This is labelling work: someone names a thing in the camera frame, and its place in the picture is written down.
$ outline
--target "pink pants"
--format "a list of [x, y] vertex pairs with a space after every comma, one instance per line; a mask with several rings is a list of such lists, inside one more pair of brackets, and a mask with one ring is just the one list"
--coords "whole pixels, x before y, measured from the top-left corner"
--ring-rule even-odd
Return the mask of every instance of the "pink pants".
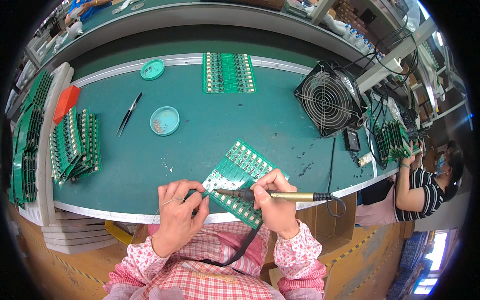
[[385, 225], [398, 222], [395, 217], [395, 183], [380, 202], [357, 206], [355, 223], [361, 226]]

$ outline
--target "blue shirt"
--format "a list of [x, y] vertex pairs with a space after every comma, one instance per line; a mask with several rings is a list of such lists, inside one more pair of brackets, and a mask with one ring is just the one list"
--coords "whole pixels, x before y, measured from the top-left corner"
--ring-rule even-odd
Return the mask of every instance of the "blue shirt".
[[[75, 8], [80, 7], [80, 5], [82, 5], [84, 3], [87, 3], [87, 2], [90, 2], [90, 1], [89, 0], [72, 0], [72, 5], [70, 7], [70, 10], [68, 11], [68, 14], [70, 15], [70, 13], [72, 13], [72, 11]], [[108, 2], [108, 3], [102, 4], [102, 5], [97, 5], [97, 6], [90, 7], [86, 12], [84, 12], [80, 16], [80, 21], [83, 22], [86, 18], [96, 14], [97, 12], [99, 12], [102, 9], [107, 8], [108, 6], [111, 6], [111, 5], [112, 5], [112, 2]]]

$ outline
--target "person in blue shirt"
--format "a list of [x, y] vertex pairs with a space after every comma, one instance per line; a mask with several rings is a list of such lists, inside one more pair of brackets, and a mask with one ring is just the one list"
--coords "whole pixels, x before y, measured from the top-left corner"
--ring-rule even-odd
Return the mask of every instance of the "person in blue shirt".
[[85, 21], [86, 18], [96, 14], [108, 6], [111, 6], [111, 0], [72, 0], [72, 5], [68, 11], [67, 16], [65, 17], [65, 25], [69, 26], [73, 22], [73, 19], [70, 17], [72, 11], [80, 7], [81, 10], [78, 12], [77, 16], [80, 17], [80, 21]]

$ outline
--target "fingernail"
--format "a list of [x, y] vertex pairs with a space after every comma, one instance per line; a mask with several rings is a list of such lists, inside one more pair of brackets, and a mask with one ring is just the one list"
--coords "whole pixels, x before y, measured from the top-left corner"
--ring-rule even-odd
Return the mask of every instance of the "fingernail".
[[253, 188], [253, 193], [257, 196], [262, 194], [263, 192], [265, 192], [265, 190], [261, 186], [255, 186]]

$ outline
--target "black fan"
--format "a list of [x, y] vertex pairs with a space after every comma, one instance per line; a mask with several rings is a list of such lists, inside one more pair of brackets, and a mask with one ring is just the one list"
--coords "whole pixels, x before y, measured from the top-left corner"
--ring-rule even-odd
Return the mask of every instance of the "black fan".
[[362, 109], [340, 75], [342, 74], [336, 73], [327, 63], [319, 61], [295, 89], [295, 97], [322, 137], [334, 135], [347, 126], [358, 128], [364, 121]]

